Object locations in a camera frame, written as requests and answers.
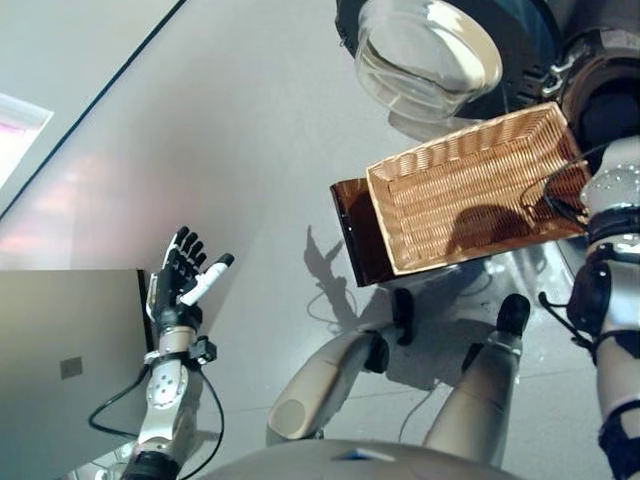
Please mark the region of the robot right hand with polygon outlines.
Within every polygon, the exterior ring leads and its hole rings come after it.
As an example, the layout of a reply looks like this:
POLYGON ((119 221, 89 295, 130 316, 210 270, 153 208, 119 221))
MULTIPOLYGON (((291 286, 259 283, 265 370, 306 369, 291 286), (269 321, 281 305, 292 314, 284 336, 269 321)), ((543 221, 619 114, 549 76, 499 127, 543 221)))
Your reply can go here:
POLYGON ((639 134, 639 101, 630 94, 592 97, 579 119, 578 140, 583 150, 639 134))

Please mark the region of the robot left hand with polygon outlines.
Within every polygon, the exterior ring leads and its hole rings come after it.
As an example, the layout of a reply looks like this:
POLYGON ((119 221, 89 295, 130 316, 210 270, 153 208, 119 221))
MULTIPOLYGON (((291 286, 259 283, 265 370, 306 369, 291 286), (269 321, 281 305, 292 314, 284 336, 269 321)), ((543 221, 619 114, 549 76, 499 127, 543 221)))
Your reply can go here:
POLYGON ((159 271, 150 278, 146 313, 158 329, 200 329, 203 313, 198 301, 235 261, 233 254, 224 253, 204 267, 206 259, 199 235, 187 226, 180 227, 168 244, 159 271))

